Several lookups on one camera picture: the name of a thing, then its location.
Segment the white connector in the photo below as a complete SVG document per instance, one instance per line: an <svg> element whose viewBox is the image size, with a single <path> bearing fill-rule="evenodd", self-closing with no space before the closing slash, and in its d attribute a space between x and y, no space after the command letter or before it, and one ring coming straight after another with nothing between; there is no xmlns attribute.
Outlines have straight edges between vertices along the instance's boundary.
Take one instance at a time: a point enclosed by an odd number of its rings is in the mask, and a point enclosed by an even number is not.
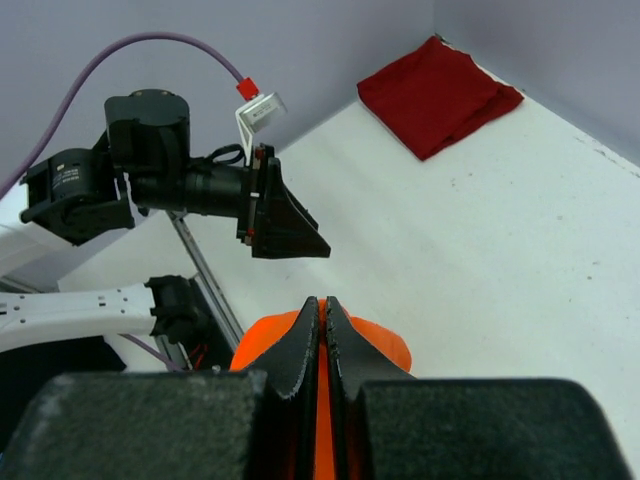
<svg viewBox="0 0 640 480"><path fill-rule="evenodd" d="M253 135L286 113L284 103L275 92L266 96L259 94L236 110L236 122L247 165L253 155Z"/></svg>

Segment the metal rod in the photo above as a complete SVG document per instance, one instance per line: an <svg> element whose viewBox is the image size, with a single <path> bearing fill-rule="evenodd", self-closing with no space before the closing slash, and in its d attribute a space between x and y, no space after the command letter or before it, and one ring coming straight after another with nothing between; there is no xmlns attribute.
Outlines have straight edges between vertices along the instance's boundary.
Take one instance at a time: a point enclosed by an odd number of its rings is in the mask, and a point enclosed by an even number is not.
<svg viewBox="0 0 640 480"><path fill-rule="evenodd" d="M20 280L11 277L0 277L0 292L7 293L43 293L32 285L28 285Z"/></svg>
<svg viewBox="0 0 640 480"><path fill-rule="evenodd" d="M198 271L196 282L200 286L227 343L235 351L244 335L242 327L204 259L200 247L191 235L191 231L184 221L186 215L175 212L167 212L167 215Z"/></svg>
<svg viewBox="0 0 640 480"><path fill-rule="evenodd" d="M188 356L185 354L184 349L181 348L180 344L172 345L169 343L169 339L166 335L158 335L155 337L156 346L160 353L165 354L169 359L176 363L179 367L187 369L188 365Z"/></svg>

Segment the red cloth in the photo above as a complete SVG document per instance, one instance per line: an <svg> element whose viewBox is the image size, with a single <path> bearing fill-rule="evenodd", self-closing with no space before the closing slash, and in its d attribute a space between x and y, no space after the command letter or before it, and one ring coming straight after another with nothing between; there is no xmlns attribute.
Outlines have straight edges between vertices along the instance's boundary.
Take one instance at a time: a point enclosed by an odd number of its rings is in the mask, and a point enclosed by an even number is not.
<svg viewBox="0 0 640 480"><path fill-rule="evenodd" d="M523 100L471 57L431 37L358 83L362 102L420 160L475 132Z"/></svg>

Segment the cable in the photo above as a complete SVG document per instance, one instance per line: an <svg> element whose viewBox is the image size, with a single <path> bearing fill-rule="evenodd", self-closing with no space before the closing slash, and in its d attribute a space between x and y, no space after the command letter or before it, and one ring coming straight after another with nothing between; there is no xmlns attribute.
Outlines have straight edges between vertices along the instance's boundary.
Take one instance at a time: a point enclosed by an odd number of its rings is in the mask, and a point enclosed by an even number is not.
<svg viewBox="0 0 640 480"><path fill-rule="evenodd" d="M173 372L184 372L185 371L183 368L180 368L180 366L178 366L177 363L173 362L169 357L167 357L166 355L163 355L162 353L160 353L160 352L156 351L155 349L151 348L149 345L144 343L142 340L134 337L133 335L130 335L128 333L121 333L120 336L122 338L126 338L130 342L135 343L140 348L142 348L143 350L147 351L148 353L150 353L151 355L156 357L158 360L160 360L162 363L164 363L169 370L171 370Z"/></svg>
<svg viewBox="0 0 640 480"><path fill-rule="evenodd" d="M58 107L58 110L56 110L56 113L53 115L53 118L51 119L51 123L49 123L49 126L42 134L42 137L40 137L40 140L38 140L38 143L36 144L36 146L33 147L33 150L31 150L29 155L27 155L27 158L25 158L20 163L18 168L16 168L11 173L9 178L7 178L0 186L0 200L4 198L7 192L11 190L13 185L20 180L20 178L27 172L29 167L33 165L35 161L38 159L38 156L40 156L42 151L45 149L45 147L51 140L51 137L53 137L53 134L55 133L58 126L60 125L62 118L64 117L65 113L67 113L67 110L71 105L71 102L73 101L74 97L76 96L76 94L78 93L78 91L80 90L84 82L87 80L87 78L89 78L89 75L91 75L91 72L93 72L96 69L96 67L100 65L112 53L117 52L118 50L126 47L127 45L131 45L137 42L142 42L145 40L173 40L176 42L186 43L188 45L196 47L202 50L203 52L209 54L211 57L215 58L224 68L226 68L229 71L229 73L233 76L233 78L236 79L238 83L241 83L244 80L244 77L240 74L240 72L220 52L218 52L215 48L207 45L206 43L196 38L190 37L188 35L182 35L180 33L171 33L171 32L146 32L146 33L136 33L134 35L129 35L128 37L124 37L112 43L111 45L106 47L104 50L102 50L100 53L98 53L95 57L91 59L91 61L87 64L87 66L84 67L84 69L80 72L78 77L75 79L75 81L71 85L71 88L69 88L69 91L65 95L64 99L62 100L62 103Z"/></svg>
<svg viewBox="0 0 640 480"><path fill-rule="evenodd" d="M220 157L235 153L235 156L219 160ZM191 158L188 168L199 172L209 173L218 165L234 165L245 159L244 148L239 143L233 143L214 150L206 157Z"/></svg>

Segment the white table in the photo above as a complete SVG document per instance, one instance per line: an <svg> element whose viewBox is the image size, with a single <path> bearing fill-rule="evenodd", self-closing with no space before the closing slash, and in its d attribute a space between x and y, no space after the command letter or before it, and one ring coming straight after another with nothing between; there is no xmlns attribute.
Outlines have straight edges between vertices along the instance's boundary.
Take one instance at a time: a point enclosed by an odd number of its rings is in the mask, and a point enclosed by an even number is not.
<svg viewBox="0 0 640 480"><path fill-rule="evenodd" d="M576 380L640 472L640 169L529 99L426 163L359 103L280 158L330 259L254 260L235 221L187 219L245 327L335 295L416 376ZM147 222L61 286L189 273L172 233Z"/></svg>

